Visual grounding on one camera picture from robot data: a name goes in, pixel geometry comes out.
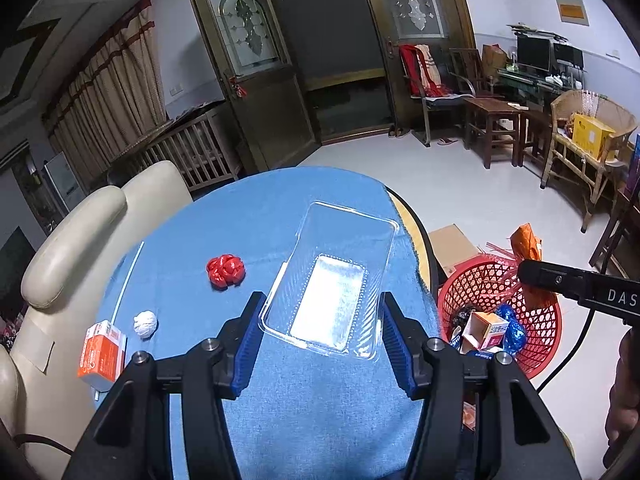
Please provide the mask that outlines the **operator right hand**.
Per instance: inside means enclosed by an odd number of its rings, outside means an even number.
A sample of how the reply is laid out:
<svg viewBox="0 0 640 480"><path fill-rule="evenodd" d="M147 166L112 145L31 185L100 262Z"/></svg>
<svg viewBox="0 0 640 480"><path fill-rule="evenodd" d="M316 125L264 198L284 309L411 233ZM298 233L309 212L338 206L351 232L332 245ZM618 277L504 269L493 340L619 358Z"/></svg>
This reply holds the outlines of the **operator right hand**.
<svg viewBox="0 0 640 480"><path fill-rule="evenodd" d="M612 465L620 449L639 426L639 329L623 336L618 352L615 380L610 390L610 407L605 422L608 450L603 465Z"/></svg>

